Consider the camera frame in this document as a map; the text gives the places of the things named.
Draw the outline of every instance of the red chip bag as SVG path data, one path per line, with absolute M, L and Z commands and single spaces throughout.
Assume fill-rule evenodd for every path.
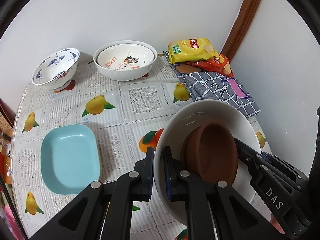
M 219 54 L 220 57 L 213 56 L 207 60 L 199 60 L 199 61 L 188 61 L 185 64 L 190 66 L 201 68 L 205 71 L 217 72 L 221 75 L 227 77 L 235 77 L 230 68 L 229 59 L 222 54 Z

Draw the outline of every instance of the lemon bowl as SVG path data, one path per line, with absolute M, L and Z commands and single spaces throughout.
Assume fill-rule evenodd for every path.
M 97 70 L 103 76 L 117 81 L 144 76 L 156 59 L 156 49 L 141 41 L 115 41 L 101 47 L 93 55 Z

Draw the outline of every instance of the bowl rim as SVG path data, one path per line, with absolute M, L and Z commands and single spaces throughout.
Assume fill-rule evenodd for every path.
M 219 101 L 219 100 L 215 100 L 215 99 L 204 99 L 204 100 L 198 100 L 198 101 L 194 101 L 184 107 L 182 107 L 178 112 L 176 112 L 173 117 L 169 120 L 169 122 L 167 123 L 166 127 L 164 128 L 164 131 L 166 128 L 168 128 L 169 126 L 172 125 L 172 123 L 175 121 L 175 119 L 177 118 L 177 116 L 179 115 L 179 113 L 185 111 L 187 108 L 191 107 L 192 105 L 195 104 L 204 104 L 204 102 L 212 102 L 214 104 L 220 104 L 220 105 L 224 105 L 225 107 L 229 107 L 230 109 L 233 108 L 234 110 L 238 111 L 236 108 L 234 108 L 233 106 Z M 239 112 L 239 114 L 242 115 L 242 119 L 246 119 L 246 121 L 250 124 L 249 120 L 241 113 Z M 168 212 L 170 213 L 170 215 L 172 215 L 177 221 L 179 221 L 180 223 L 183 223 L 183 220 L 181 219 L 181 217 L 172 209 L 172 207 L 170 206 L 170 202 L 166 197 L 166 192 L 162 192 L 161 191 L 161 180 L 160 180 L 160 161 L 161 161 L 161 155 L 162 155 L 162 149 L 160 149 L 160 145 L 163 144 L 164 141 L 164 136 L 165 136 L 165 132 L 163 132 L 159 138 L 158 144 L 157 144 L 157 148 L 155 150 L 155 156 L 154 156 L 154 160 L 153 160 L 153 178 L 155 181 L 155 186 L 156 186 L 156 190 L 158 192 L 159 198 L 161 200 L 161 202 L 163 203 L 164 207 L 166 208 L 166 210 L 168 210 Z M 257 146 L 257 152 L 261 154 L 261 149 L 259 146 L 259 141 L 258 138 L 256 137 L 256 146 Z
M 152 55 L 153 55 L 153 59 L 150 61 L 150 63 L 153 62 L 153 60 L 154 60 L 154 58 L 155 58 L 155 55 L 154 55 L 153 51 L 152 51 L 151 49 L 149 49 L 148 47 L 146 47 L 146 46 L 143 46 L 143 45 L 140 45 L 140 44 L 133 44 L 133 43 L 122 43 L 122 44 L 118 44 L 118 45 L 113 45 L 113 46 L 108 47 L 108 48 L 104 49 L 103 51 L 101 51 L 101 52 L 99 53 L 99 55 L 97 56 L 97 62 L 98 62 L 99 57 L 102 55 L 103 52 L 105 52 L 106 50 L 111 49 L 111 48 L 113 48 L 113 47 L 121 46 L 121 45 L 137 45 L 137 46 L 140 46 L 140 47 L 144 47 L 144 49 L 147 49 L 148 52 L 149 52 L 149 53 L 151 52 Z
M 76 64 L 76 63 L 78 62 L 78 59 L 79 59 L 79 57 L 80 57 L 80 51 L 79 51 L 78 49 L 75 49 L 75 48 L 65 48 L 65 49 L 71 49 L 71 50 L 74 50 L 75 52 L 78 52 L 78 56 L 77 56 L 77 58 L 76 58 L 76 61 L 75 61 L 67 70 L 65 70 L 64 72 L 62 72 L 59 76 L 56 76 L 55 78 L 53 78 L 53 79 L 51 79 L 51 80 L 49 80 L 49 81 L 47 81 L 47 82 L 44 82 L 44 83 L 41 83 L 41 84 L 36 84 L 36 83 L 33 82 L 32 78 L 33 78 L 33 76 L 35 75 L 35 72 L 36 72 L 36 70 L 38 69 L 38 67 L 40 67 L 40 65 L 42 64 L 42 61 L 41 61 L 41 62 L 37 65 L 37 67 L 35 68 L 35 70 L 34 70 L 33 73 L 32 73 L 31 82 L 32 82 L 33 85 L 41 86 L 41 85 L 47 84 L 47 83 L 49 83 L 49 82 L 51 82 L 51 81 L 53 81 L 53 80 L 58 79 L 58 77 L 60 77 L 61 75 L 63 75 L 63 74 L 64 74 L 65 72 L 67 72 L 70 68 L 72 68 L 72 67 L 74 66 L 74 64 Z M 62 50 L 59 49 L 58 51 L 52 53 L 51 55 L 47 56 L 46 58 L 51 57 L 51 56 L 54 55 L 55 53 L 61 52 Z
M 154 58 L 153 58 L 153 60 L 152 60 L 149 64 L 147 64 L 147 65 L 145 65 L 145 66 L 143 66 L 143 67 L 134 68 L 134 69 L 119 70 L 119 69 L 109 69 L 109 68 L 105 68 L 105 67 L 101 66 L 101 65 L 98 63 L 98 56 L 99 56 L 99 54 L 100 54 L 102 51 L 104 51 L 105 49 L 108 49 L 108 48 L 110 48 L 110 47 L 112 47 L 112 46 L 120 45 L 120 44 L 137 44 L 137 45 L 141 45 L 141 46 L 147 47 L 148 49 L 150 49 L 150 50 L 153 52 Z M 157 59 L 157 57 L 158 57 L 158 53 L 157 53 L 156 49 L 155 49 L 154 47 L 152 47 L 151 45 L 149 45 L 149 44 L 147 44 L 147 43 L 144 43 L 144 42 L 142 42 L 142 41 L 113 41 L 113 42 L 110 42 L 110 43 L 102 46 L 101 48 L 99 48 L 99 49 L 94 53 L 94 55 L 93 55 L 93 61 L 94 61 L 94 63 L 95 63 L 95 65 L 96 65 L 97 68 L 99 67 L 99 68 L 102 68 L 102 69 L 104 69 L 104 70 L 106 70 L 106 71 L 126 72 L 126 71 L 137 71 L 137 70 L 140 70 L 140 69 L 142 69 L 142 68 L 148 67 L 148 66 L 150 66 L 151 64 L 153 64 L 153 63 L 155 62 L 155 60 Z

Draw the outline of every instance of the yellow chip bag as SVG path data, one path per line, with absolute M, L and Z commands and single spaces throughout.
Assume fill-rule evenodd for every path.
M 168 50 L 171 64 L 219 57 L 219 53 L 207 38 L 173 41 L 169 43 Z

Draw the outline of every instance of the terracotta bowl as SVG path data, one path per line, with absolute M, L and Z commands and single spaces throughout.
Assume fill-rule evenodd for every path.
M 193 130 L 186 149 L 186 167 L 204 181 L 233 184 L 238 169 L 237 148 L 222 121 L 207 119 Z

